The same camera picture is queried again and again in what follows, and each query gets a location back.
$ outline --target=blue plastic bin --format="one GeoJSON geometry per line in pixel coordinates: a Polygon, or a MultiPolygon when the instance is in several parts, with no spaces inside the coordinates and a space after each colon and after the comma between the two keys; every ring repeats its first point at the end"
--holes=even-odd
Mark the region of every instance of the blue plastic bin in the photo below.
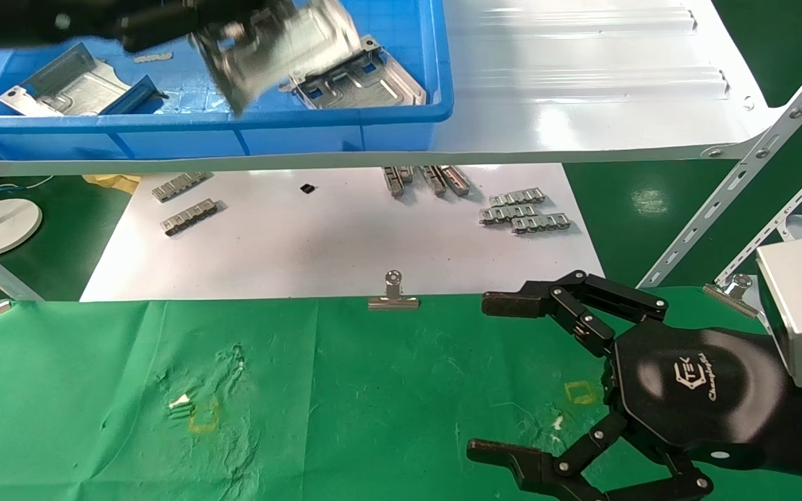
{"type": "MultiPolygon", "coordinates": [[[[117,42],[84,39],[124,82],[152,77],[168,99],[135,114],[17,116],[0,103],[0,159],[174,159],[303,152],[423,151],[435,124],[450,117],[454,91],[441,0],[344,0],[361,35],[373,35],[426,89],[421,106],[308,110],[271,89],[231,115],[203,60],[181,39],[149,51],[167,61],[135,63],[117,42]]],[[[76,44],[0,51],[0,94],[76,44]]]]}

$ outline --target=green cloth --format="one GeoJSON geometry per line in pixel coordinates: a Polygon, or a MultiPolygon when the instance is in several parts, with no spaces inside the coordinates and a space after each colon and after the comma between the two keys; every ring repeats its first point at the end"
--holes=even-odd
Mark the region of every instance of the green cloth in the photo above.
{"type": "MultiPolygon", "coordinates": [[[[758,332],[699,289],[659,292],[672,326],[758,332]]],[[[564,450],[607,412],[601,368],[477,296],[19,303],[0,316],[0,500],[538,499],[466,441],[564,450]]],[[[715,499],[802,497],[800,478],[700,467],[715,499]]],[[[620,442],[588,478],[665,472],[620,442]]]]}

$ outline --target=white shelf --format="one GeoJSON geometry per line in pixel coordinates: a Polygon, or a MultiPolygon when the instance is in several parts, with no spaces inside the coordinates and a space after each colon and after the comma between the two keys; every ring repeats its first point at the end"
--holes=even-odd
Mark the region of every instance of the white shelf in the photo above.
{"type": "Polygon", "coordinates": [[[470,196],[439,199],[419,177],[400,200],[379,168],[221,172],[159,203],[144,178],[114,230],[81,301],[365,296],[385,292],[389,269],[410,295],[518,291],[573,269],[602,274],[560,164],[462,166],[470,196]],[[312,194],[299,190],[314,184],[312,194]],[[485,228],[487,196],[540,186],[541,212],[565,212],[566,231],[485,228]],[[227,209],[175,237],[159,222],[206,198],[227,209]]]}
{"type": "Polygon", "coordinates": [[[741,158],[774,121],[711,0],[445,0],[455,110],[430,152],[0,161],[0,175],[741,158]]]}

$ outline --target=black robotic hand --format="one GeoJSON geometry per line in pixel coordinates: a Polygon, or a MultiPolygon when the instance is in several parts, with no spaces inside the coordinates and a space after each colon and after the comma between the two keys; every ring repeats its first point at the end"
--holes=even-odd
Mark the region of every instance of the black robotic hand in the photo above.
{"type": "Polygon", "coordinates": [[[576,271],[519,292],[487,292],[497,317],[553,317],[592,355],[607,360],[608,416],[561,456],[470,440],[478,463],[510,469],[523,491],[562,501],[692,501],[713,489],[693,461],[733,470],[802,476],[802,388],[790,380],[770,336],[663,323],[664,299],[576,271]],[[617,336],[585,305],[636,325],[617,336]],[[670,479],[601,492],[582,472],[618,438],[664,464],[670,479]]]}
{"type": "Polygon", "coordinates": [[[142,51],[214,23],[231,22],[268,0],[0,0],[0,48],[111,38],[142,51]]]}

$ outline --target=white round base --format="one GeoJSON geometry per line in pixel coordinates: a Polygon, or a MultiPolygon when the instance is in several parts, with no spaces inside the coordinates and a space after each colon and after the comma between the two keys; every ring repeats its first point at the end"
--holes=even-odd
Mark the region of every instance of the white round base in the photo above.
{"type": "Polygon", "coordinates": [[[29,200],[0,200],[0,254],[26,241],[42,224],[42,210],[29,200]]]}

